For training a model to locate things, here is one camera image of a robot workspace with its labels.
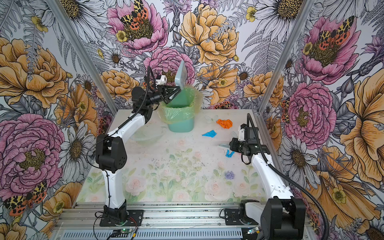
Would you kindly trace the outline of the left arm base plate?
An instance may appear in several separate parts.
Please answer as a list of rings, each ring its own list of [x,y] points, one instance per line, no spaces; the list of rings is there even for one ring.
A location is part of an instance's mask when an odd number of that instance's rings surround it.
[[[103,213],[100,227],[140,227],[143,220],[143,210],[109,211]]]

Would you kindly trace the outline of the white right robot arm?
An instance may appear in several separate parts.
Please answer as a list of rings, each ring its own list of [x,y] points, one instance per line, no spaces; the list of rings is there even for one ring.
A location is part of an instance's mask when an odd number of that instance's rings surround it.
[[[239,218],[245,225],[257,224],[266,240],[301,240],[305,227],[305,204],[296,199],[273,164],[270,151],[261,144],[258,129],[243,124],[239,137],[230,142],[233,152],[246,156],[262,179],[267,200],[242,200]]]

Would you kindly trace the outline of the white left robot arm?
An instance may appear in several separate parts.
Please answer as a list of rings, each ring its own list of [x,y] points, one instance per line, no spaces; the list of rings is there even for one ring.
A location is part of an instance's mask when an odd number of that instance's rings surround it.
[[[123,194],[121,169],[128,157],[125,141],[133,136],[150,119],[153,105],[169,104],[183,89],[181,86],[157,85],[153,92],[150,88],[134,88],[132,92],[133,111],[117,128],[106,135],[99,135],[96,144],[96,163],[103,171],[106,182],[107,199],[104,216],[119,224],[128,219],[127,201]]]

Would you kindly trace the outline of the small blue paper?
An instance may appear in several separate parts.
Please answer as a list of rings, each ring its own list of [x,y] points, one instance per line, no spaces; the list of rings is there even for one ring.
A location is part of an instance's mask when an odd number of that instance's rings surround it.
[[[236,152],[234,152],[234,151],[227,150],[227,152],[226,152],[226,157],[227,157],[227,158],[231,158],[235,153],[236,153]]]

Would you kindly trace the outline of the grey-green plastic dustpan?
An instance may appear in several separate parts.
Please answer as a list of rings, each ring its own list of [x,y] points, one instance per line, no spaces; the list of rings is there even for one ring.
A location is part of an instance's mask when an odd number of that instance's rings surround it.
[[[185,88],[188,72],[185,66],[185,61],[181,61],[178,71],[175,75],[175,85],[181,90]]]

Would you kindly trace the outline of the grey-green hand brush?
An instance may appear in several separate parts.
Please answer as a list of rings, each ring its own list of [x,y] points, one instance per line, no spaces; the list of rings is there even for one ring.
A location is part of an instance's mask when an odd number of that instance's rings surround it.
[[[230,145],[229,144],[219,144],[219,147],[225,148],[225,149],[230,149]]]

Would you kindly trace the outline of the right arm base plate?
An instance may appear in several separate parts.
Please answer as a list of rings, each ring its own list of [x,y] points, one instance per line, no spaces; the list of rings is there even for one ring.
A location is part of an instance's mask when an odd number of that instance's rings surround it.
[[[220,217],[224,219],[226,226],[256,226],[258,222],[245,217],[239,209],[222,209]]]

